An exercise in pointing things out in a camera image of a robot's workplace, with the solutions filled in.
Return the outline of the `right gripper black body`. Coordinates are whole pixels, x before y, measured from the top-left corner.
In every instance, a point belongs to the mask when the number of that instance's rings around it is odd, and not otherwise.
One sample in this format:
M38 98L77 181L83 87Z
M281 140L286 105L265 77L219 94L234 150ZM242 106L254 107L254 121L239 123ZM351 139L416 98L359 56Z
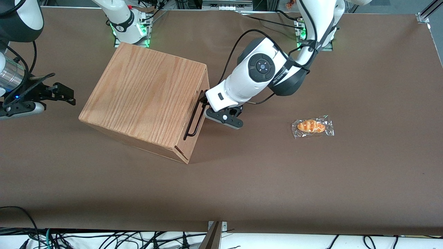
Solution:
M6 93L3 100L3 108L27 101L53 100L53 93L49 90L49 86L41 82L35 85L36 83L37 80L27 81L22 86L18 86Z

